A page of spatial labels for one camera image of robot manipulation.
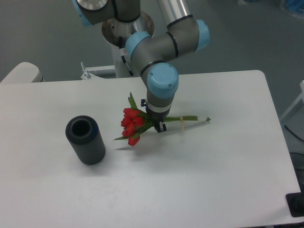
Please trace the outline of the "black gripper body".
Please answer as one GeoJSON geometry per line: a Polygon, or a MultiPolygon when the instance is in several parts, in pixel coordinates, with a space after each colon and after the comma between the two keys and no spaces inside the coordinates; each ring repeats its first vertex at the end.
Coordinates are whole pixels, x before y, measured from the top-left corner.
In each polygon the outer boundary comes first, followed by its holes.
{"type": "Polygon", "coordinates": [[[141,107],[145,107],[147,114],[156,122],[164,122],[165,117],[170,112],[170,105],[157,107],[150,103],[148,99],[141,100],[141,107]]]}

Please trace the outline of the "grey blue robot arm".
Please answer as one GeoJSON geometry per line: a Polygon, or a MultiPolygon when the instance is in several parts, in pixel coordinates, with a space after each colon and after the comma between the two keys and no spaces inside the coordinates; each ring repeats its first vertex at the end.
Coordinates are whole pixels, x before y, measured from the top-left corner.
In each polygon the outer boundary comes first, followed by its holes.
{"type": "Polygon", "coordinates": [[[114,37],[146,86],[142,106],[155,130],[166,131],[165,118],[179,84],[179,74],[170,61],[208,45],[206,23],[194,19],[185,0],[160,0],[167,32],[154,37],[147,31],[138,0],[75,0],[73,5],[87,26],[112,22],[114,37]]]}

